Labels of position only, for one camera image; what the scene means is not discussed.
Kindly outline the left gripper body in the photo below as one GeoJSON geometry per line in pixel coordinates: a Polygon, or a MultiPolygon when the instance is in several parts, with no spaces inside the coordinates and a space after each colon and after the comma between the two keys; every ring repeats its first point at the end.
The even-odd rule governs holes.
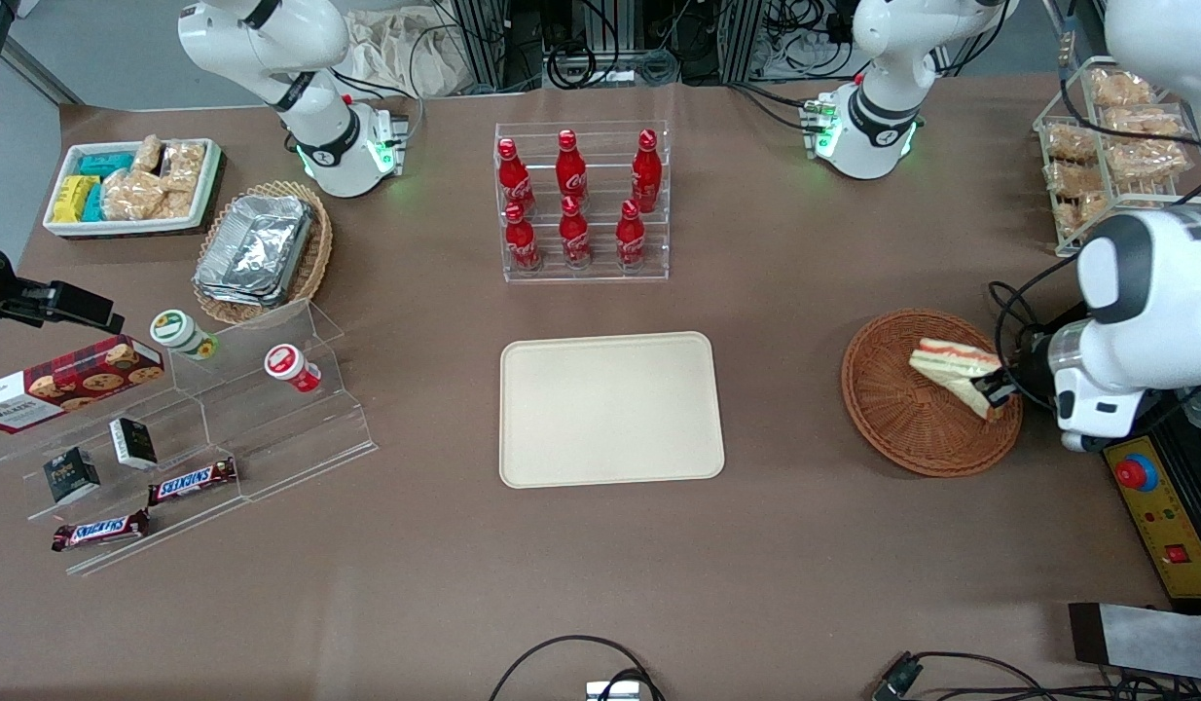
{"type": "Polygon", "coordinates": [[[1077,403],[1087,378],[1086,329],[1087,324],[1066,324],[1036,334],[1020,347],[1015,359],[1018,391],[1041,403],[1077,403]]]}

